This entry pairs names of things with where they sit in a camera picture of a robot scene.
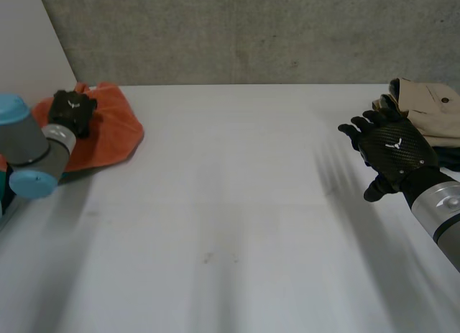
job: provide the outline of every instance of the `table surface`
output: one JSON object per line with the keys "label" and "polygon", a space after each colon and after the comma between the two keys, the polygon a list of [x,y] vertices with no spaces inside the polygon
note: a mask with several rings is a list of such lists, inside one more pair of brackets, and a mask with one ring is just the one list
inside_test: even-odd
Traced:
{"label": "table surface", "polygon": [[386,85],[122,89],[134,156],[1,231],[0,332],[460,331],[459,274],[336,131]]}

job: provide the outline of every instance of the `robotic hand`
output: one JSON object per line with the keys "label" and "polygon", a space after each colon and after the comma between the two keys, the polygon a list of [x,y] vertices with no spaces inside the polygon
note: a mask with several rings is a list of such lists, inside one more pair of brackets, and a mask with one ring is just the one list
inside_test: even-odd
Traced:
{"label": "robotic hand", "polygon": [[370,202],[403,192],[412,213],[460,271],[460,183],[443,174],[423,135],[396,111],[366,111],[339,131],[378,172],[364,192]]}
{"label": "robotic hand", "polygon": [[23,100],[0,94],[0,153],[13,173],[9,186],[18,196],[50,195],[65,169],[76,138],[89,135],[95,99],[74,91],[58,91],[41,130]]}

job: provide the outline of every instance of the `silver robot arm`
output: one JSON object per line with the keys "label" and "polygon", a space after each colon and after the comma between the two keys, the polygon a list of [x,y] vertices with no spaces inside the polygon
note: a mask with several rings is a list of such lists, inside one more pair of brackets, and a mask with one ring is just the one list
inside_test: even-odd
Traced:
{"label": "silver robot arm", "polygon": [[[404,192],[411,211],[425,231],[460,272],[460,183],[442,173],[428,174],[437,183],[414,197]],[[423,178],[414,179],[420,192]]]}
{"label": "silver robot arm", "polygon": [[9,186],[18,196],[38,199],[50,195],[75,147],[89,133],[96,101],[76,92],[58,91],[49,124],[42,129],[23,100],[0,95],[0,153],[12,167]]}

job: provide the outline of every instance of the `orange towel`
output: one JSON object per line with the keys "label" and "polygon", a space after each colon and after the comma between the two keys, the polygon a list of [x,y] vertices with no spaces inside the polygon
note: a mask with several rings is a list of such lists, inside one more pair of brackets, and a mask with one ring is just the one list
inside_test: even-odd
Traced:
{"label": "orange towel", "polygon": [[[119,87],[100,83],[90,91],[86,84],[77,83],[75,91],[95,98],[98,107],[89,124],[89,137],[77,139],[65,172],[113,165],[126,160],[141,142],[144,130]],[[47,124],[51,103],[52,97],[43,99],[32,110],[40,127]],[[0,170],[6,170],[3,156],[0,156]]]}

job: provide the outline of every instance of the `button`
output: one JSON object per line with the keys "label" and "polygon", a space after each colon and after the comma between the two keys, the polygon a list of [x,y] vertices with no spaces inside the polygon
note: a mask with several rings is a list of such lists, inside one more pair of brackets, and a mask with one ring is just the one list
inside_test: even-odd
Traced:
{"label": "button", "polygon": [[450,198],[446,201],[446,206],[450,209],[457,209],[460,206],[460,201],[457,198]]}

